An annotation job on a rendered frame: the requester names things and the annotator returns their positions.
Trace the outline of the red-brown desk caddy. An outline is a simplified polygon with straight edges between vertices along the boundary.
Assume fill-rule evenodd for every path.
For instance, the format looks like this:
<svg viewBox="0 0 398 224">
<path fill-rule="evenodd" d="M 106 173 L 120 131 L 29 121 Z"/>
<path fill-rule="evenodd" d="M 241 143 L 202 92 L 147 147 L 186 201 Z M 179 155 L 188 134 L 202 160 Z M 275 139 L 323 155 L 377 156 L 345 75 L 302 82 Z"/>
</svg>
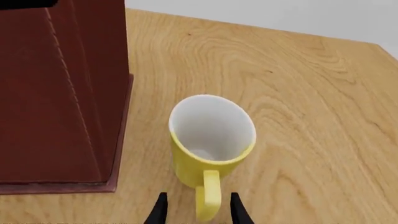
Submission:
<svg viewBox="0 0 398 224">
<path fill-rule="evenodd" d="M 125 0 L 0 0 L 0 195 L 114 192 Z"/>
</svg>

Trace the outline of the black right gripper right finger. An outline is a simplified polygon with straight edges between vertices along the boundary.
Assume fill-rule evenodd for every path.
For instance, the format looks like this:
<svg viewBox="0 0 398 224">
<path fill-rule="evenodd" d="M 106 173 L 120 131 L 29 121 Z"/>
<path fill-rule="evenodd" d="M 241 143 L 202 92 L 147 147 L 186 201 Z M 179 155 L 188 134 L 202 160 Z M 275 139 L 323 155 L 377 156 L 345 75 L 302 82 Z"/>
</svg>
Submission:
<svg viewBox="0 0 398 224">
<path fill-rule="evenodd" d="M 237 192 L 231 193 L 230 211 L 233 224 L 255 224 L 246 211 Z"/>
</svg>

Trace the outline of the yellow and white mug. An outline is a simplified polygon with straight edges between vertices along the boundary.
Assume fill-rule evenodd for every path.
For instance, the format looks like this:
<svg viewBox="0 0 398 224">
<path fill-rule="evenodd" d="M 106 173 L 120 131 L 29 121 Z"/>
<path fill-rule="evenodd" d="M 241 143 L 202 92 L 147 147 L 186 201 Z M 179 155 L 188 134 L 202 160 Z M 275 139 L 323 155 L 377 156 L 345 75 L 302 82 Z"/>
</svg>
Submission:
<svg viewBox="0 0 398 224">
<path fill-rule="evenodd" d="M 221 179 L 254 149 L 254 123 L 231 100 L 194 95 L 173 108 L 169 132 L 175 175 L 195 190 L 197 220 L 208 222 L 221 207 Z"/>
</svg>

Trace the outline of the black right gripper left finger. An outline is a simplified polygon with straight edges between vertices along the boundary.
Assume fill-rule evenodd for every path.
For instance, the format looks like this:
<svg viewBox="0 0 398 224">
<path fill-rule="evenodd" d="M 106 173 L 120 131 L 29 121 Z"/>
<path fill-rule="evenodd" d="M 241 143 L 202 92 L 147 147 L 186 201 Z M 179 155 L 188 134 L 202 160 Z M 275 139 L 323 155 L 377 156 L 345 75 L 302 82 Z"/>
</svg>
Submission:
<svg viewBox="0 0 398 224">
<path fill-rule="evenodd" d="M 167 193 L 161 192 L 158 199 L 146 218 L 144 224 L 166 224 L 168 210 Z"/>
</svg>

